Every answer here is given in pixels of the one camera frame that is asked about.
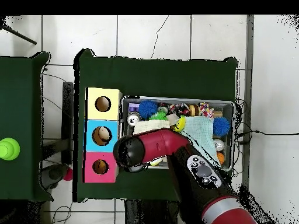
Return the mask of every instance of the plastic bin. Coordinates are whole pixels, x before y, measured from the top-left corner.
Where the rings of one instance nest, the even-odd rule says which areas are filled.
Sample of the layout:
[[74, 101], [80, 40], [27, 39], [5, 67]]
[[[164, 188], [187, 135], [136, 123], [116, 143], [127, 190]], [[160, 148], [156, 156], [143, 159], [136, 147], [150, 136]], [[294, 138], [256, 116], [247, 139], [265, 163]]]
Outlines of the plastic bin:
[[[234, 164], [234, 129], [235, 129], [235, 104], [231, 101], [221, 100], [195, 100], [195, 99], [179, 99], [179, 98], [163, 98], [163, 97], [134, 97], [134, 96], [123, 96], [121, 99], [121, 111], [120, 111], [120, 136], [131, 135], [133, 128], [127, 123], [128, 116], [128, 104], [129, 103], [140, 103], [142, 100], [152, 100], [157, 103], [163, 102], [168, 104], [199, 104], [201, 102], [208, 103], [209, 107], [214, 108], [214, 111], [222, 111], [222, 116], [225, 117], [231, 123], [231, 129], [226, 136], [223, 136], [221, 140], [224, 142], [225, 147], [223, 150], [225, 156], [225, 162], [221, 165], [221, 168], [225, 171], [230, 171]], [[157, 166], [149, 166], [149, 169], [168, 169], [166, 162], [161, 162]]]

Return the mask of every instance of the black pole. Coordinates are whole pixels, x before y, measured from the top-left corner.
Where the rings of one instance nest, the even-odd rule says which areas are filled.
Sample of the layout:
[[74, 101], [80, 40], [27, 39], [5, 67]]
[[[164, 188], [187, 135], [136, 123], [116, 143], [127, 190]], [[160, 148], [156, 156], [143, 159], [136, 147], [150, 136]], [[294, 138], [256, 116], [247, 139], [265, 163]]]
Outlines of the black pole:
[[6, 31], [8, 31], [8, 32], [10, 32], [10, 33], [12, 33], [12, 34], [14, 34], [14, 35], [17, 35], [18, 37], [20, 37], [20, 38], [22, 38], [22, 39], [24, 39], [24, 40], [29, 41], [30, 43], [32, 43], [32, 44], [34, 44], [34, 45], [37, 44], [34, 40], [32, 40], [32, 39], [30, 39], [30, 38], [27, 38], [26, 36], [24, 36], [24, 35], [18, 33], [17, 31], [14, 31], [14, 30], [11, 29], [10, 27], [6, 27], [6, 26], [3, 25], [2, 28], [3, 28], [4, 30], [6, 30]]

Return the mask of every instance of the green table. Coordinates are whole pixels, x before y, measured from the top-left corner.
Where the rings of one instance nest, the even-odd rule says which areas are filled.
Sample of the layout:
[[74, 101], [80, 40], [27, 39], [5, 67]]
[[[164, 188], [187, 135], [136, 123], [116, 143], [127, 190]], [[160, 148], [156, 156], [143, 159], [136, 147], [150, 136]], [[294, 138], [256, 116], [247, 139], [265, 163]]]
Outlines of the green table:
[[39, 184], [41, 161], [41, 87], [49, 53], [31, 58], [0, 57], [0, 140], [18, 141], [20, 155], [0, 159], [0, 199], [48, 201]]
[[113, 184], [82, 183], [85, 88], [119, 89], [123, 95], [235, 101], [235, 58], [210, 60], [145, 60], [94, 57], [81, 50], [74, 60], [74, 182], [73, 200], [128, 198], [177, 200], [168, 170], [141, 173], [120, 170]]

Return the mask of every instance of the pink block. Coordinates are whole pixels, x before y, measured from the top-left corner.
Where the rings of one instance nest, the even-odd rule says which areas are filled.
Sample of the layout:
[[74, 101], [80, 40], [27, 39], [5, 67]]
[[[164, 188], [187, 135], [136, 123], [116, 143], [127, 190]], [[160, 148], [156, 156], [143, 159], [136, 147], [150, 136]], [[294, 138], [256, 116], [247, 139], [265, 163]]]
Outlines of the pink block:
[[[92, 165], [97, 160], [104, 160], [108, 164], [105, 174], [97, 174]], [[86, 152], [84, 183], [114, 183], [116, 180], [117, 164], [112, 152]]]

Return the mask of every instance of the blue block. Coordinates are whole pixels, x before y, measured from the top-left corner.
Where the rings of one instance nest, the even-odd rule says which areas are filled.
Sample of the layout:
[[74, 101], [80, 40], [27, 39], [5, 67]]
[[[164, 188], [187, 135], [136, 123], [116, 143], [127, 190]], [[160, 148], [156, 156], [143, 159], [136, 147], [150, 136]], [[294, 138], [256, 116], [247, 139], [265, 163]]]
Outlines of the blue block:
[[[112, 139], [107, 145], [99, 146], [92, 140], [93, 130], [97, 127], [106, 127], [112, 133]], [[86, 151], [89, 152], [112, 152], [117, 141], [117, 121], [87, 120]]]

